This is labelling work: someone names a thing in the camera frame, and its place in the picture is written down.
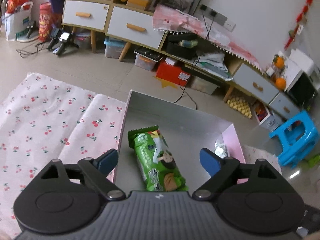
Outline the green snack packet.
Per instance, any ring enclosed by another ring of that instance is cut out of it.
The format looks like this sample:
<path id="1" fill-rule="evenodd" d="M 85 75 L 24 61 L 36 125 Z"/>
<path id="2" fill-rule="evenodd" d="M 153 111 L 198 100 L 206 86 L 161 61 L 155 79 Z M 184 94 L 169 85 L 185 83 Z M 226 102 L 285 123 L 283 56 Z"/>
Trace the green snack packet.
<path id="1" fill-rule="evenodd" d="M 187 191 L 167 142 L 158 126 L 128 131 L 129 147 L 135 151 L 137 163 L 147 191 Z"/>

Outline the silver foil snack packet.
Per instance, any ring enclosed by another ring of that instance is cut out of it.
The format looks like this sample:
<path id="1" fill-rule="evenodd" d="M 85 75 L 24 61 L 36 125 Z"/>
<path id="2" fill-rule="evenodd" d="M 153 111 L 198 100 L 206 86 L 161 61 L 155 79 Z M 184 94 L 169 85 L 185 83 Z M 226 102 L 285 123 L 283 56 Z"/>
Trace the silver foil snack packet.
<path id="1" fill-rule="evenodd" d="M 215 142 L 214 153 L 222 159 L 228 157 L 228 150 L 226 144 L 223 141 L 217 139 Z"/>

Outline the pink cardboard box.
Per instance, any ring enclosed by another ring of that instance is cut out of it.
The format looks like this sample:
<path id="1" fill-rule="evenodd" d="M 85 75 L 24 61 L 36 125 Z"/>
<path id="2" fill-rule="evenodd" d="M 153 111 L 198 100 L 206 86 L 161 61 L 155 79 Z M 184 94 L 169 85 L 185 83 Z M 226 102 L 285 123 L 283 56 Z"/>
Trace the pink cardboard box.
<path id="1" fill-rule="evenodd" d="M 213 151 L 215 142 L 223 141 L 231 157 L 245 162 L 231 122 L 132 90 L 124 113 L 114 178 L 114 183 L 125 193 L 145 189 L 134 150 L 129 147 L 127 133 L 151 126 L 158 126 L 164 135 L 190 193 L 210 178 L 200 163 L 202 148 Z"/>

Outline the yellow egg tray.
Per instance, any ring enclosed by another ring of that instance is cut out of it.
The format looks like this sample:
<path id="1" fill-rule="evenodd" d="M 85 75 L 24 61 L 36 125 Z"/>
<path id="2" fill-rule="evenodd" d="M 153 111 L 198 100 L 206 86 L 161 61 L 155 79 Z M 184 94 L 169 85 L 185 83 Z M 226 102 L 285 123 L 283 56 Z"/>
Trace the yellow egg tray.
<path id="1" fill-rule="evenodd" d="M 231 96 L 227 105 L 249 119 L 252 117 L 250 105 L 243 97 Z"/>

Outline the cherry print tablecloth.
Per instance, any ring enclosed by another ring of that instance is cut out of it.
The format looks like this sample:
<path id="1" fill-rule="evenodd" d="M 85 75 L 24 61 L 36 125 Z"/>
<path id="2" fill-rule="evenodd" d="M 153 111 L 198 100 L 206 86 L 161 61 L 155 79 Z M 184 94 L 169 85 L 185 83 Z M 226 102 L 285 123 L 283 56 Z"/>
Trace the cherry print tablecloth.
<path id="1" fill-rule="evenodd" d="M 52 159 L 65 164 L 117 148 L 124 102 L 30 73 L 1 103 L 1 239 L 20 233 L 17 196 Z"/>

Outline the blue plastic stool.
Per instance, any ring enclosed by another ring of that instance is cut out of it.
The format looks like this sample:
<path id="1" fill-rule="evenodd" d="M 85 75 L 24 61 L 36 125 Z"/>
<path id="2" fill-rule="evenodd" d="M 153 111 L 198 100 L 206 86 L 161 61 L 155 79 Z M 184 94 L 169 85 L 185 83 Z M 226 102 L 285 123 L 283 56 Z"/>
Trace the blue plastic stool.
<path id="1" fill-rule="evenodd" d="M 270 132 L 269 137 L 277 137 L 281 143 L 279 165 L 294 168 L 313 150 L 319 141 L 319 131 L 308 112 L 303 110 Z"/>

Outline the orange fruit lower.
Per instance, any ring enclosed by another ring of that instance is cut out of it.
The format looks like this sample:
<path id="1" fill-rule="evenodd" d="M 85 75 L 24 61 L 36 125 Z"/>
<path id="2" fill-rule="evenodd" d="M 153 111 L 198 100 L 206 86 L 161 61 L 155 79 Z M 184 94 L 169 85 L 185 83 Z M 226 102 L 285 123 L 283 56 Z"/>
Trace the orange fruit lower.
<path id="1" fill-rule="evenodd" d="M 283 77 L 277 77 L 274 84 L 279 90 L 286 88 L 286 80 Z"/>

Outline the orange fruit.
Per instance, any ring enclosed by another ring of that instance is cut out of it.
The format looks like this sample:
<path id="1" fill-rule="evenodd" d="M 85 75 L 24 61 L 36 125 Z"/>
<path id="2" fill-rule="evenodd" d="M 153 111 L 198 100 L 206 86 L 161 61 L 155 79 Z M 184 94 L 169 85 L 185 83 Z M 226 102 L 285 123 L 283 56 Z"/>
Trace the orange fruit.
<path id="1" fill-rule="evenodd" d="M 275 55 L 273 59 L 273 65 L 278 69 L 283 69 L 285 67 L 285 60 L 283 57 Z"/>
<path id="2" fill-rule="evenodd" d="M 286 88 L 286 80 L 283 77 L 277 77 L 274 84 L 279 90 Z"/>

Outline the red cardboard box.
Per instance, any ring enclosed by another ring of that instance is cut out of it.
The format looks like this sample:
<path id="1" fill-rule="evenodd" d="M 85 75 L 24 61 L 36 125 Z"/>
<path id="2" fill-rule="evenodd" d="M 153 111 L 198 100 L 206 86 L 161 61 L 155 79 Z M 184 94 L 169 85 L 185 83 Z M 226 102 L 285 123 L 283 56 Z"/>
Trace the red cardboard box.
<path id="1" fill-rule="evenodd" d="M 185 87 L 191 75 L 184 72 L 180 66 L 167 64 L 161 61 L 158 65 L 155 78 L 159 80 L 162 87 Z"/>

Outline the orange fruit upper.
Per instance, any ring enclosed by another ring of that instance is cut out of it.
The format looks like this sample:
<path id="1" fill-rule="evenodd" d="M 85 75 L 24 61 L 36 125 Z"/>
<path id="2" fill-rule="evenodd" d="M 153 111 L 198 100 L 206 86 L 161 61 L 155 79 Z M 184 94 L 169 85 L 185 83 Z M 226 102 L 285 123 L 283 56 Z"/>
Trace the orange fruit upper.
<path id="1" fill-rule="evenodd" d="M 273 65 L 278 69 L 283 69 L 285 67 L 285 60 L 283 57 L 275 55 L 273 59 Z"/>

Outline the white shopping bag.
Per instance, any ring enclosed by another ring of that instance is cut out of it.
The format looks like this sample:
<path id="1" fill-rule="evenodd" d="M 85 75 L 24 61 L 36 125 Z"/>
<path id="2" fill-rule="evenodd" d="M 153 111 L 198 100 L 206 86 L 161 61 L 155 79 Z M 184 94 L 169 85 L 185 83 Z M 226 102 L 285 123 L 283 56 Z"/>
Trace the white shopping bag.
<path id="1" fill-rule="evenodd" d="M 14 41 L 24 34 L 31 21 L 31 10 L 33 2 L 23 3 L 18 12 L 5 13 L 5 35 L 7 41 Z"/>

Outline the pink cloth on cabinet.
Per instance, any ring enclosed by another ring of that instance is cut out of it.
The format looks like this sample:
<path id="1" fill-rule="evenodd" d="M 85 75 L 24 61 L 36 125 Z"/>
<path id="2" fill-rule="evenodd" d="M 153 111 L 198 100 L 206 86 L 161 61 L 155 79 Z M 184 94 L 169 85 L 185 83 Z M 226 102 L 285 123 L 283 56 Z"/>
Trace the pink cloth on cabinet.
<path id="1" fill-rule="evenodd" d="M 257 58 L 241 42 L 216 23 L 205 24 L 194 16 L 159 4 L 153 13 L 152 24 L 153 29 L 158 31 L 196 34 L 262 71 Z"/>

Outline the wooden tv cabinet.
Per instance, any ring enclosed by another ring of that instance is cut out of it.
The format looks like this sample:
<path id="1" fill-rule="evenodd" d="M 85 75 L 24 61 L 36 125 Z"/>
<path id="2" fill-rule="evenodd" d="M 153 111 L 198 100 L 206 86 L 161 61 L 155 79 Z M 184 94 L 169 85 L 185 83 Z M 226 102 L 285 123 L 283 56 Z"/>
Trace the wooden tv cabinet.
<path id="1" fill-rule="evenodd" d="M 62 23 L 73 29 L 88 29 L 92 35 L 99 32 L 124 41 L 120 61 L 135 44 L 183 62 L 189 72 L 229 84 L 227 95 L 237 89 L 286 120 L 300 112 L 263 71 L 246 61 L 196 34 L 154 30 L 153 13 L 125 5 L 121 0 L 65 0 Z"/>

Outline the red cylindrical drum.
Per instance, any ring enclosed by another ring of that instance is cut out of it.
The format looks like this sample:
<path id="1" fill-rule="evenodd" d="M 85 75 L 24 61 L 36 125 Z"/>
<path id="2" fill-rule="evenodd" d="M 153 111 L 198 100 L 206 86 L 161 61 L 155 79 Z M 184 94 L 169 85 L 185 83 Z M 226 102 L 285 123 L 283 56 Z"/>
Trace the red cylindrical drum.
<path id="1" fill-rule="evenodd" d="M 52 24 L 54 23 L 54 13 L 50 2 L 40 4 L 39 11 L 39 40 L 46 42 L 50 37 Z"/>

